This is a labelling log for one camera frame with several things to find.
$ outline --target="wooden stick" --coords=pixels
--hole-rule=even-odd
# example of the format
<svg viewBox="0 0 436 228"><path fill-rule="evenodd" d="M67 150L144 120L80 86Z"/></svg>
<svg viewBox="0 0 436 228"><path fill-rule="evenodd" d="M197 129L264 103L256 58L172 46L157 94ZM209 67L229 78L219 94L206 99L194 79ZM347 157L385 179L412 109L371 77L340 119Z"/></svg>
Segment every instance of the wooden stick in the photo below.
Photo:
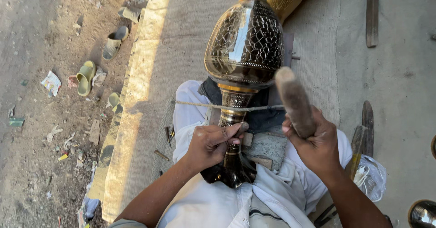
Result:
<svg viewBox="0 0 436 228"><path fill-rule="evenodd" d="M276 72L275 85L298 136L302 139L313 136L316 125L312 108L304 87L297 80L291 68L282 67Z"/></svg>
<svg viewBox="0 0 436 228"><path fill-rule="evenodd" d="M366 0L366 46L379 44L379 0Z"/></svg>

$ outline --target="dusty ground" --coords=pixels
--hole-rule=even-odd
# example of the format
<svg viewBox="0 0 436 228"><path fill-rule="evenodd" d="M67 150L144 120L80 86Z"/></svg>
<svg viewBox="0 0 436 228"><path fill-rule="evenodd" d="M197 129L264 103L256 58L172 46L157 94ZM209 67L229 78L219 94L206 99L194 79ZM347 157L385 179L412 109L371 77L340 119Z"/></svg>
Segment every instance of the dusty ground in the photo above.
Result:
<svg viewBox="0 0 436 228"><path fill-rule="evenodd" d="M107 98L121 92L137 27L117 16L126 0L100 1L98 9L95 0L0 0L0 227L58 227L59 217L60 227L77 227L76 211L91 178L92 161L98 160L113 115L106 108ZM77 36L73 25L81 15ZM113 60L105 61L101 54L107 35L121 25L131 30L129 38ZM101 97L98 103L85 101L76 88L67 86L68 75L76 74L86 60L108 74L103 86L94 87L88 96ZM50 70L62 82L52 98L40 84ZM20 85L24 79L29 80L27 86ZM21 128L7 125L14 104L15 116L25 118ZM98 146L84 136L94 119L100 120ZM63 131L52 143L43 141L55 125ZM80 148L87 156L79 171L74 170L76 154L58 161L61 153L55 151L73 132L76 154Z"/></svg>

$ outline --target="small tool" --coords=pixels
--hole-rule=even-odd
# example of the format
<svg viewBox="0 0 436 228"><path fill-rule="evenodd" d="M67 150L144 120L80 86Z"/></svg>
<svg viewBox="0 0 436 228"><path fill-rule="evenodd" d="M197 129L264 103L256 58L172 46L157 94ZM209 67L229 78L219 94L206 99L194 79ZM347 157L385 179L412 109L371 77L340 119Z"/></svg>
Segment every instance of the small tool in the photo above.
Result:
<svg viewBox="0 0 436 228"><path fill-rule="evenodd" d="M174 138L174 135L176 135L176 134L174 133L174 126L173 126L173 128L171 129L171 133L170 133L170 142Z"/></svg>
<svg viewBox="0 0 436 228"><path fill-rule="evenodd" d="M166 133L166 141L168 142L168 144L169 144L170 147L171 147L171 143L170 143L170 132L169 132L168 127L165 127L165 133Z"/></svg>
<svg viewBox="0 0 436 228"><path fill-rule="evenodd" d="M154 150L154 153L156 153L158 156L160 156L161 158L163 158L163 159L165 159L165 160L167 160L167 161L170 160L169 158L167 158L166 156L164 156L162 153L160 153L158 150Z"/></svg>

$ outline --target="debris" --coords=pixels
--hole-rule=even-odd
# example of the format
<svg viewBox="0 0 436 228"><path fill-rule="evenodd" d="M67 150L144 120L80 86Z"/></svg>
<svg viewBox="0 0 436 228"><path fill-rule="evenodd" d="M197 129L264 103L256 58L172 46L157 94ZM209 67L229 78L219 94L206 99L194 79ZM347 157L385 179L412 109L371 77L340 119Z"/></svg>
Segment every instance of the debris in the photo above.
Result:
<svg viewBox="0 0 436 228"><path fill-rule="evenodd" d="M15 117L9 118L9 126L21 127L21 126L23 126L24 122L25 122L24 118L15 118Z"/></svg>
<svg viewBox="0 0 436 228"><path fill-rule="evenodd" d="M79 81L77 80L76 75L68 76L68 87L69 88L77 88L79 85Z"/></svg>
<svg viewBox="0 0 436 228"><path fill-rule="evenodd" d="M57 160L62 161L63 159L66 159L66 158L68 158L68 155L64 154L64 155L62 155L62 157L58 158Z"/></svg>
<svg viewBox="0 0 436 228"><path fill-rule="evenodd" d="M62 132L63 129L57 129L57 125L52 129L52 131L47 135L47 142L52 142L53 141L53 136L55 136L55 134Z"/></svg>
<svg viewBox="0 0 436 228"><path fill-rule="evenodd" d="M20 84L21 84L22 86L27 86L27 83L29 83L29 80L27 80L27 79L22 80L22 81L20 82Z"/></svg>
<svg viewBox="0 0 436 228"><path fill-rule="evenodd" d="M161 158L169 161L170 159L167 158L166 156L164 156L162 153L160 153L158 150L154 150L154 153L157 154L158 156L160 156Z"/></svg>
<svg viewBox="0 0 436 228"><path fill-rule="evenodd" d="M81 153L79 153L79 155L77 155L77 159L78 159L81 163L83 163L83 162L85 161L85 159L86 159L86 155L85 155L83 152L81 152Z"/></svg>
<svg viewBox="0 0 436 228"><path fill-rule="evenodd" d="M98 103L100 101L100 97L94 96L92 99L86 98L85 100L86 101L91 101L91 102L94 102L94 103Z"/></svg>
<svg viewBox="0 0 436 228"><path fill-rule="evenodd" d="M15 109L15 105L13 105L12 108L9 109L8 117L13 117L14 116L14 109Z"/></svg>
<svg viewBox="0 0 436 228"><path fill-rule="evenodd" d="M68 145L68 142L69 142L70 145L71 145L71 141L70 141L70 140L73 139L74 135L76 135L76 132L73 132L73 133L70 135L70 137L69 137L69 138L64 142L64 147Z"/></svg>
<svg viewBox="0 0 436 228"><path fill-rule="evenodd" d="M101 87L103 84L103 81L106 79L107 73L103 71L103 69L101 69L101 67L99 67L97 65L97 71L95 73L94 78L92 79L92 86L98 86Z"/></svg>
<svg viewBox="0 0 436 228"><path fill-rule="evenodd" d="M57 95L57 91L62 85L59 78L54 73L52 73L52 71L48 72L48 75L41 82L41 84L44 85L44 87L48 89L48 91L52 92L54 96Z"/></svg>
<svg viewBox="0 0 436 228"><path fill-rule="evenodd" d="M90 142L93 142L96 146L99 144L100 121L97 119L94 119L94 122L92 123L91 130L89 131L89 140Z"/></svg>

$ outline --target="slipper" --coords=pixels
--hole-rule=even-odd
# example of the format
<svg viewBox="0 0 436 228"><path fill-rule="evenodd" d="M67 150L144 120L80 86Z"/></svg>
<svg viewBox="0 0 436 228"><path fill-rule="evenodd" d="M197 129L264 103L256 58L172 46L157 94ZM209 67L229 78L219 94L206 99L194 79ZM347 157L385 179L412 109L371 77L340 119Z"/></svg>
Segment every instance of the slipper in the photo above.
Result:
<svg viewBox="0 0 436 228"><path fill-rule="evenodd" d="M91 91L91 80L95 76L97 66L92 61L87 61L80 67L79 72L76 74L76 78L79 81L77 86L77 92L81 96L87 96Z"/></svg>
<svg viewBox="0 0 436 228"><path fill-rule="evenodd" d="M108 101L110 105L113 107L112 111L115 112L119 102L119 93L113 92L109 95Z"/></svg>
<svg viewBox="0 0 436 228"><path fill-rule="evenodd" d="M127 26L120 27L116 32L112 32L108 36L108 41L103 49L103 59L112 60L118 53L121 41L124 41L129 35Z"/></svg>
<svg viewBox="0 0 436 228"><path fill-rule="evenodd" d="M121 7L118 10L118 16L127 18L138 24L139 17L141 16L141 9L135 7Z"/></svg>

